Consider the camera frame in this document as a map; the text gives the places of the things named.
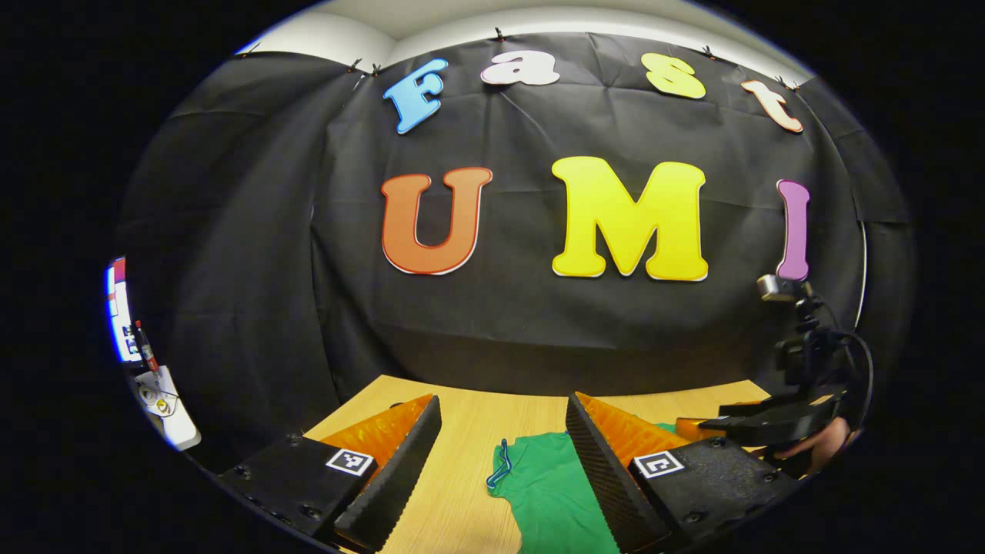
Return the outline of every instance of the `white wall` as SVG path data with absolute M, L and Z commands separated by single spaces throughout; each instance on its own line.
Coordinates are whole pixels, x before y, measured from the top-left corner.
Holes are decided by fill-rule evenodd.
M 722 24 L 719 21 L 716 25 L 721 28 Z M 715 55 L 770 77 L 779 75 L 788 83 L 804 83 L 812 76 L 807 68 L 782 53 L 764 53 L 763 50 L 770 50 L 768 44 L 739 28 L 732 27 L 734 32 L 729 35 L 755 47 L 743 44 L 736 38 L 667 18 L 589 7 L 527 8 L 492 12 L 441 24 L 401 40 L 352 19 L 312 9 L 273 27 L 240 52 L 250 50 L 256 45 L 254 52 L 299 52 L 346 65 L 362 58 L 357 67 L 363 71 L 372 71 L 373 63 L 386 67 L 437 48 L 494 37 L 495 27 L 499 27 L 505 35 L 591 32 L 650 38 L 697 50 L 707 44 Z

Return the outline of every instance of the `black backdrop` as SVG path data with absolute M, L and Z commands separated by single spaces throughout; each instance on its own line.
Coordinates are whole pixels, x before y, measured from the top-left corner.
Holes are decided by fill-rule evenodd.
M 551 53 L 548 86 L 494 87 L 478 74 L 498 53 Z M 700 100 L 662 95 L 639 58 L 684 59 Z M 440 57 L 440 110 L 406 135 L 383 92 Z M 772 345 L 788 305 L 763 303 L 755 279 L 783 249 L 788 178 L 812 194 L 811 282 L 839 321 L 909 319 L 909 216 L 887 163 L 819 79 L 798 93 L 727 60 L 614 35 L 510 36 L 443 48 L 379 74 L 293 53 L 235 56 L 164 122 L 135 171 L 117 250 L 131 305 L 175 373 L 214 470 L 320 421 L 379 375 L 481 390 L 634 394 L 756 379 L 781 389 Z M 780 92 L 804 131 L 783 130 L 740 86 Z M 558 277 L 566 199 L 551 174 L 569 156 L 606 160 L 633 198 L 666 161 L 699 167 L 700 283 L 655 282 L 642 267 Z M 442 176 L 492 170 L 478 243 L 447 275 L 407 275 L 380 248 L 380 185 L 432 176 L 418 238 L 448 233 Z M 868 233 L 863 241 L 862 225 Z M 651 238 L 644 258 L 654 246 Z M 898 354 L 866 328 L 884 375 Z
M 35 290 L 17 295 L 26 309 L 23 325 L 11 329 L 27 332 L 12 344 L 12 392 L 23 401 L 13 406 L 26 410 L 13 429 L 21 455 L 7 458 L 14 466 L 12 528 L 59 551 L 311 552 L 256 524 L 138 417 L 111 369 L 100 294 L 121 193 L 164 115 L 224 55 L 306 3 L 255 2 L 244 10 L 235 2 L 182 8 L 150 0 L 97 18 L 90 5 L 30 9 L 40 6 L 19 12 L 15 36 L 44 43 L 12 58 L 23 78 L 8 103 L 17 146 L 25 147 L 9 161 L 15 182 L 26 164 L 28 192 L 13 205 L 13 273 Z M 981 269 L 968 254 L 980 238 L 981 198 L 968 165 L 972 146 L 980 145 L 980 134 L 969 133 L 980 128 L 980 113 L 970 110 L 965 88 L 941 86 L 942 75 L 956 84 L 970 75 L 974 50 L 956 40 L 968 36 L 967 19 L 948 6 L 928 13 L 847 2 L 758 2 L 728 12 L 847 93 L 892 154 L 915 210 L 920 287 L 914 330 L 898 337 L 901 371 L 888 383 L 871 432 L 782 509 L 715 551 L 873 551 L 897 536 L 914 548 L 970 548 L 968 513 L 953 502 L 964 498 L 970 481 L 960 472 L 981 446 L 979 434 L 961 429 L 979 411 L 969 393 L 981 384 L 980 372 L 964 358 L 979 327 L 969 324 L 975 297 L 958 276 Z M 57 406 L 32 394 L 56 387 L 65 393 Z

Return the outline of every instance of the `black fabric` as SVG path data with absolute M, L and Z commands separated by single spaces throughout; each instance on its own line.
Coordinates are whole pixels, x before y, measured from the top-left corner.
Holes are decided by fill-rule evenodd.
M 517 49 L 552 54 L 560 80 L 480 80 L 492 57 Z M 646 52 L 691 65 L 705 98 L 655 90 Z M 398 135 L 383 93 L 435 57 L 449 62 L 441 108 Z M 203 434 L 193 454 L 211 469 L 306 430 L 379 375 L 551 395 L 742 379 L 780 391 L 772 346 L 793 314 L 762 302 L 755 279 L 782 256 L 781 178 L 812 194 L 810 279 L 839 320 L 854 321 L 862 296 L 861 222 L 878 236 L 862 324 L 878 332 L 883 316 L 908 317 L 908 219 L 880 208 L 895 194 L 891 174 L 814 81 L 798 95 L 686 48 L 575 33 L 459 44 L 378 77 L 346 69 L 300 54 L 231 59 L 164 123 L 131 184 L 118 233 L 131 304 L 174 369 Z M 749 79 L 783 96 L 803 133 L 772 121 L 741 88 Z M 602 276 L 557 276 L 565 187 L 551 166 L 569 156 L 606 160 L 634 199 L 661 162 L 700 168 L 707 279 L 649 278 L 653 239 L 623 277 L 601 234 Z M 442 178 L 464 167 L 493 173 L 470 260 L 443 276 L 394 268 L 380 245 L 382 183 L 430 176 L 418 237 L 438 244 L 451 202 Z M 888 360 L 897 327 L 883 328 L 874 342 Z

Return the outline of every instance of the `orange object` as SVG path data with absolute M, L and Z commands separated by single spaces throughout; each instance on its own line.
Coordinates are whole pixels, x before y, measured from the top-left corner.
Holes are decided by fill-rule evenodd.
M 368 485 L 404 443 L 411 428 L 418 422 L 433 394 L 425 394 L 409 402 L 394 406 L 370 418 L 358 422 L 325 437 L 322 443 L 340 449 L 369 454 L 376 459 L 377 467 L 366 481 Z
M 598 398 L 575 392 L 623 467 L 639 455 L 652 454 L 690 444 L 691 441 L 665 431 Z
M 709 437 L 724 437 L 724 431 L 717 431 L 714 429 L 701 429 L 698 427 L 703 421 L 708 421 L 707 418 L 692 418 L 692 417 L 679 417 L 674 423 L 674 431 L 692 441 L 694 443 L 698 441 L 703 441 Z

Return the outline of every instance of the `wooden table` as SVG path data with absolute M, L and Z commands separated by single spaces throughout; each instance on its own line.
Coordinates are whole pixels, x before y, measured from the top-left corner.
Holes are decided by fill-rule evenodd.
M 396 402 L 434 393 L 441 402 L 441 432 L 407 508 L 381 554 L 515 554 L 520 531 L 509 503 L 489 496 L 493 449 L 506 439 L 563 433 L 564 396 L 479 392 L 380 377 L 315 425 L 305 437 L 320 441 Z M 764 400 L 751 381 L 706 388 L 600 399 L 652 423 L 718 415 L 718 406 Z

